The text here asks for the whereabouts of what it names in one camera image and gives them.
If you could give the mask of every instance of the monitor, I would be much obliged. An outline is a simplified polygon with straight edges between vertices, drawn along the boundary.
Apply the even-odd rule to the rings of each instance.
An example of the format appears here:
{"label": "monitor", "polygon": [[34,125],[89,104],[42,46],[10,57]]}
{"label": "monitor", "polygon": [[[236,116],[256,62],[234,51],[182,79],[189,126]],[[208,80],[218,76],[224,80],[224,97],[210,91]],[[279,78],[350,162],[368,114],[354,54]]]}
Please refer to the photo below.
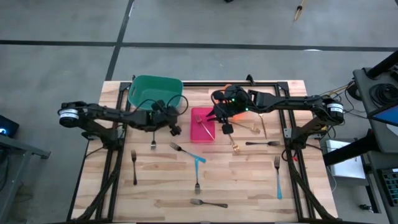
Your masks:
{"label": "monitor", "polygon": [[368,118],[398,126],[398,101],[370,112]]}

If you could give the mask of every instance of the wooden table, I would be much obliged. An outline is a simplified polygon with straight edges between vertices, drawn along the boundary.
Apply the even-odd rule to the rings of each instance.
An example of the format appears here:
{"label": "wooden table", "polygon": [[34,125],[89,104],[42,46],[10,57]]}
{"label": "wooden table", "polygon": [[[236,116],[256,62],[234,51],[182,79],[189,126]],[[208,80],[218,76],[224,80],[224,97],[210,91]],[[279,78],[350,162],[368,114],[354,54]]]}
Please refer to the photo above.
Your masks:
{"label": "wooden table", "polygon": [[[288,81],[292,96],[306,95],[302,80]],[[116,106],[120,82],[105,82],[99,104]],[[216,124],[216,141],[213,144],[190,142],[190,110],[193,107],[211,107],[210,93],[220,87],[188,87],[183,95],[189,100],[188,111],[178,118],[182,128],[179,136],[172,137],[169,128],[156,132],[157,149],[150,150],[152,133],[128,128],[124,148],[122,170],[119,180],[114,222],[274,222],[297,221],[292,186],[287,163],[281,160],[280,182],[283,199],[277,199],[277,179],[273,161],[284,150],[284,146],[245,146],[246,141],[264,141],[264,133],[255,135],[247,129],[234,126],[232,134],[241,148],[233,152],[229,137],[222,134],[221,125]],[[252,90],[274,93],[271,87],[250,87]],[[295,111],[297,126],[312,119],[309,111]],[[282,130],[277,111],[264,114],[268,141],[283,144]],[[107,121],[98,121],[110,127]],[[262,130],[261,120],[255,113],[245,113],[240,123],[255,125]],[[207,159],[199,167],[200,195],[195,195],[195,163],[192,157],[174,151],[169,143],[173,141],[185,150]],[[308,143],[318,146],[315,140]],[[87,153],[101,147],[99,141],[92,141]],[[133,185],[131,150],[137,152],[136,171],[138,185]],[[322,153],[311,147],[303,150],[310,188],[330,214],[337,217]],[[90,155],[84,164],[73,208],[72,218],[81,215],[98,193],[103,175],[106,150]],[[207,202],[227,203],[228,208],[211,205],[195,206],[191,198]],[[300,189],[300,198],[305,216],[307,206]],[[104,213],[108,210],[105,200]]]}

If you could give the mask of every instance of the green bin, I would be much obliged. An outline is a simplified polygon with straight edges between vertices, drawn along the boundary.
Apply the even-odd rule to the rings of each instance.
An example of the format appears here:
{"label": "green bin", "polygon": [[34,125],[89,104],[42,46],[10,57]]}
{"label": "green bin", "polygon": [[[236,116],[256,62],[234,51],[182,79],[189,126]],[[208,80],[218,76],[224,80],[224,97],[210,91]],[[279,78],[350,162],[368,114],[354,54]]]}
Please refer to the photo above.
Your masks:
{"label": "green bin", "polygon": [[[156,77],[152,75],[139,75],[132,82],[129,92],[129,102],[139,106],[144,100],[163,100],[165,104],[175,95],[181,95],[183,83],[176,78]],[[178,108],[181,97],[175,97],[169,104]],[[147,101],[140,109],[151,110],[153,101]]]}

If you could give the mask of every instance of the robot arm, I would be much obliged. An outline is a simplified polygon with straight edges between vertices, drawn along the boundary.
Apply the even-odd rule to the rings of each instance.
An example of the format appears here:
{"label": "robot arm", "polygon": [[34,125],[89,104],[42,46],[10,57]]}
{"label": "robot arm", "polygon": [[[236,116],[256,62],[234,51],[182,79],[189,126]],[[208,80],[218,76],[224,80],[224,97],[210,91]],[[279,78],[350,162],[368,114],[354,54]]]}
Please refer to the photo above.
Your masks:
{"label": "robot arm", "polygon": [[90,136],[98,136],[105,148],[118,146],[118,130],[105,128],[95,122],[96,119],[114,121],[128,124],[130,127],[145,132],[153,132],[168,126],[171,135],[181,133],[177,126],[177,109],[173,106],[165,106],[163,101],[158,101],[149,110],[121,111],[107,108],[98,104],[87,104],[82,101],[62,103],[58,111],[60,124],[66,128],[79,127],[85,130],[82,135],[89,139]]}
{"label": "robot arm", "polygon": [[215,91],[212,97],[219,102],[215,103],[213,111],[208,116],[215,115],[215,120],[224,124],[224,134],[233,133],[228,118],[245,111],[255,113],[270,113],[274,110],[312,111],[316,115],[315,118],[303,127],[292,129],[289,138],[291,149],[305,148],[310,135],[325,126],[338,125],[344,121],[343,105],[329,96],[274,96],[254,90],[246,92],[240,86],[233,85],[225,89],[224,93],[221,90]]}

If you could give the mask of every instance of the concrete floor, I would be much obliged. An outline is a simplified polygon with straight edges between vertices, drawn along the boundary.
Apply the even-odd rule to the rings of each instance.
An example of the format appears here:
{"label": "concrete floor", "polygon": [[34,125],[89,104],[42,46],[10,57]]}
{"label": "concrete floor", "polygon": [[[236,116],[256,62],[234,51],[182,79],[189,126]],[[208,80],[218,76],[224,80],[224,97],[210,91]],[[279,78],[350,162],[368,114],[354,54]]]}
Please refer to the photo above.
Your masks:
{"label": "concrete floor", "polygon": [[[128,0],[0,0],[0,40],[115,42]],[[395,47],[398,7],[393,0],[308,0],[293,23],[299,0],[136,0],[125,42]],[[62,222],[72,200],[86,141],[79,129],[58,124],[64,101],[97,102],[113,47],[0,45],[0,114],[21,124],[18,138],[52,151],[34,158],[22,191],[32,200],[14,205],[11,220]],[[390,52],[157,49],[123,47],[112,80],[161,75],[182,80],[305,80],[309,95],[347,84],[352,71],[371,67]],[[360,102],[353,100],[361,110]],[[346,116],[338,138],[360,138],[367,121]],[[339,185],[339,217],[388,223],[363,186]]]}

